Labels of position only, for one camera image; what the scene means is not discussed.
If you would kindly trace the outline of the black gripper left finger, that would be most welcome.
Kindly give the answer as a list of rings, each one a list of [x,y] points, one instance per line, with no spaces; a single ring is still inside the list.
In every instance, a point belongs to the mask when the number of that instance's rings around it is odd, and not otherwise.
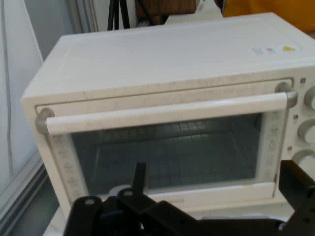
[[[65,236],[192,236],[197,220],[167,201],[144,194],[146,164],[137,163],[131,187],[106,201],[96,196],[72,205]]]

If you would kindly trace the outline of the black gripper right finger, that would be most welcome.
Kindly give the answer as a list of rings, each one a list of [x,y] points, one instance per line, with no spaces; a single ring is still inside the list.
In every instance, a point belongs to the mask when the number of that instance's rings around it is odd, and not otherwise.
[[[281,236],[315,234],[315,181],[292,160],[281,161],[279,190],[294,213],[279,229]]]

